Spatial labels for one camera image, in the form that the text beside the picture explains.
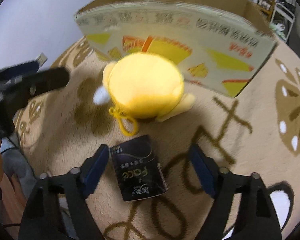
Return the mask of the white trolley cart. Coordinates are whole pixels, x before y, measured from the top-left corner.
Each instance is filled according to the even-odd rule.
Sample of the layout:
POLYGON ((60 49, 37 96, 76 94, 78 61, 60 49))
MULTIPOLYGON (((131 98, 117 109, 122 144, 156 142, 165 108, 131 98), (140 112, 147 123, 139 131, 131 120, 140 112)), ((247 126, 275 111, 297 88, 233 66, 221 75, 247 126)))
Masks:
POLYGON ((281 3, 275 3, 269 26, 271 30, 285 43, 288 42, 294 22, 294 14, 281 3))

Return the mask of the black tissue pack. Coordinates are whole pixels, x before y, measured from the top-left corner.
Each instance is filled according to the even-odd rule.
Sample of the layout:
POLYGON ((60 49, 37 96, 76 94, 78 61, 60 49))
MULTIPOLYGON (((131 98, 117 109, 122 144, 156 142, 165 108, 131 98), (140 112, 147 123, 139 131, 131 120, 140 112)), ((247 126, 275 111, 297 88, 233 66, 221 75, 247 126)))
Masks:
POLYGON ((167 192, 149 135, 113 146, 110 153, 123 201, 153 198, 167 192))

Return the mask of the beige patterned rug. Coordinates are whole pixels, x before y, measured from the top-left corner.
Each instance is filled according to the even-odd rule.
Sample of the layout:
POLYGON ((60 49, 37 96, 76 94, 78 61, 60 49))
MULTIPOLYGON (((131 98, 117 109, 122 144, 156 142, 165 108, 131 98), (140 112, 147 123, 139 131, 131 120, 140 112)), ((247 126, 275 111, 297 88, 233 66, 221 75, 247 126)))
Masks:
MULTIPOLYGON (((101 144, 126 141, 110 103, 93 101, 102 84, 104 62, 85 38, 53 64, 71 70, 68 85, 33 99, 15 121, 21 147, 35 174, 65 174, 80 166, 101 144)), ((194 239, 212 198, 187 155, 192 142, 236 174, 257 172, 271 192, 288 237, 300 223, 300 59, 284 43, 245 89, 229 98, 195 83, 192 109, 165 122, 139 124, 149 135, 168 191, 138 202, 124 202, 108 164, 87 204, 106 239, 194 239)))

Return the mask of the yellow round plush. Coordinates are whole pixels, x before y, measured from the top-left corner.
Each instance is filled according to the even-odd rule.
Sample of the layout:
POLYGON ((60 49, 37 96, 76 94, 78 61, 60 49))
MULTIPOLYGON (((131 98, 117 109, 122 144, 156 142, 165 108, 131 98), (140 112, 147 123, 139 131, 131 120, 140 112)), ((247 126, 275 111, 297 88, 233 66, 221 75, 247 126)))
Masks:
POLYGON ((189 111, 195 95, 185 92, 184 77, 176 64, 160 55, 132 53, 109 62, 102 86, 93 95, 96 105, 111 101, 109 114, 127 137, 139 131, 139 119, 163 122, 189 111))

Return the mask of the cardboard box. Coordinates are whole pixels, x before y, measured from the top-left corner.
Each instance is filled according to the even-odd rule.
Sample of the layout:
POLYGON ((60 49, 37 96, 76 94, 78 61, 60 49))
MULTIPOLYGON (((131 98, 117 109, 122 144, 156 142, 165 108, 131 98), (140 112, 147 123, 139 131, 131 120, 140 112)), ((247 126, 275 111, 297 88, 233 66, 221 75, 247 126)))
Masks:
POLYGON ((277 45, 248 0, 94 0, 75 21, 104 60, 158 54, 186 80, 229 97, 242 91, 277 45))

